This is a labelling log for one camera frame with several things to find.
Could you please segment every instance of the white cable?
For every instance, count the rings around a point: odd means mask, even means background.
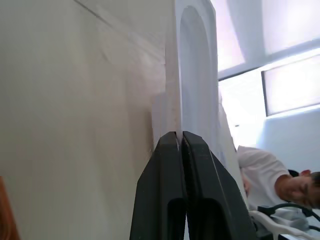
[[[254,217],[254,219],[259,221],[268,231],[273,233],[274,240],[277,240],[280,234],[288,234],[306,240],[319,240],[318,237],[311,236],[304,231],[278,224],[262,212],[253,210],[249,211],[249,215]]]

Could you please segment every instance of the beige wall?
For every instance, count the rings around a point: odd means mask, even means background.
[[[108,24],[72,0],[0,2],[0,173],[22,240],[129,238],[170,8],[101,2]]]

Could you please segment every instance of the man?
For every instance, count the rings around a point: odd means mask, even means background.
[[[320,208],[320,172],[292,177],[272,153],[253,147],[239,146],[237,157],[250,209],[287,202]]]

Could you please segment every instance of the white shirt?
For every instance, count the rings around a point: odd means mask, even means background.
[[[239,146],[237,158],[242,173],[251,184],[248,195],[250,210],[258,206],[275,206],[286,203],[276,194],[275,183],[282,175],[290,175],[287,168],[272,153]]]

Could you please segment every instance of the orange object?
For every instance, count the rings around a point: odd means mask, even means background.
[[[19,240],[3,178],[0,176],[0,240]]]

